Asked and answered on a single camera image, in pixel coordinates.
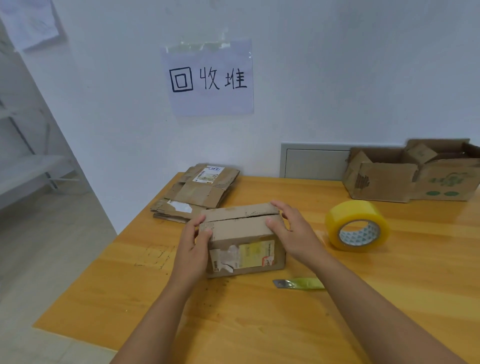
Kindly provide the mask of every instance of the tile floor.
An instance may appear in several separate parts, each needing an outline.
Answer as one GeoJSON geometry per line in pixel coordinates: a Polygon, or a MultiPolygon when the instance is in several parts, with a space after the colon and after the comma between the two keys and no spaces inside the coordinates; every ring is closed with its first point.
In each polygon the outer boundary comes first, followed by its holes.
{"type": "Polygon", "coordinates": [[[0,211],[0,363],[109,363],[115,352],[31,326],[116,233],[92,192],[67,182],[0,211]]]}

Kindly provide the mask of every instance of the small cardboard box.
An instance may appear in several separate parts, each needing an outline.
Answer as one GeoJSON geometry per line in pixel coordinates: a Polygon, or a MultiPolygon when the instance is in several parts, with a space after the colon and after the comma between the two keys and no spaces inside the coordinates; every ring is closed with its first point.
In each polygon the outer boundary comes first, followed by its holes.
{"type": "Polygon", "coordinates": [[[162,198],[150,207],[150,211],[154,213],[153,217],[185,224],[206,210],[206,207],[174,201],[182,187],[183,183],[175,183],[162,198]]]}
{"type": "Polygon", "coordinates": [[[207,208],[218,207],[239,173],[240,170],[234,168],[207,164],[190,167],[179,180],[184,185],[175,201],[207,208]]]}
{"type": "Polygon", "coordinates": [[[208,243],[209,278],[263,272],[285,267],[285,249],[265,225],[271,217],[282,216],[272,204],[216,208],[205,211],[200,231],[211,229],[208,243]]]}
{"type": "Polygon", "coordinates": [[[416,163],[419,174],[411,198],[467,201],[480,183],[480,147],[469,139],[410,139],[404,161],[416,163]]]}
{"type": "Polygon", "coordinates": [[[408,202],[418,167],[402,155],[403,148],[352,148],[342,179],[351,198],[408,202]]]}

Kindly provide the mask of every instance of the person's left arm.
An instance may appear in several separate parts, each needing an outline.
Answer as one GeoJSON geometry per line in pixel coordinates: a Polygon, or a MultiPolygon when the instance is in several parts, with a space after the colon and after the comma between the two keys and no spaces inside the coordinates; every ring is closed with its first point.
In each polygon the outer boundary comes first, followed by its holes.
{"type": "Polygon", "coordinates": [[[190,220],[183,229],[167,285],[110,364],[167,362],[185,303],[205,273],[212,232],[200,232],[195,243],[203,220],[205,216],[190,220]]]}

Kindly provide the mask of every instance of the person's left hand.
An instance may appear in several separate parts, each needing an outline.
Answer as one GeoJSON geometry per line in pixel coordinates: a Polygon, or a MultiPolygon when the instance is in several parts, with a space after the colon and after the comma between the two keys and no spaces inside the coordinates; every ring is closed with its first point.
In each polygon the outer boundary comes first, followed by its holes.
{"type": "Polygon", "coordinates": [[[198,232],[197,227],[203,220],[205,220],[205,215],[200,215],[190,220],[183,228],[173,263],[172,275],[168,281],[175,286],[184,287],[188,293],[205,274],[207,267],[207,245],[212,231],[198,232]]]}

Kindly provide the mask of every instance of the packing tape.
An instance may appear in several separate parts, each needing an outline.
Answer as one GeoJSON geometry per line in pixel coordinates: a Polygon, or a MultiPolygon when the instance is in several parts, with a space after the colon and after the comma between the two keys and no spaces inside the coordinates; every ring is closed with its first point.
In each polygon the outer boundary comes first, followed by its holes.
{"type": "Polygon", "coordinates": [[[328,238],[332,245],[347,252],[366,252],[383,244],[390,234],[384,217],[368,201],[351,200],[332,208],[325,217],[328,238]],[[348,224],[364,221],[368,224],[356,231],[344,229],[348,224]]]}

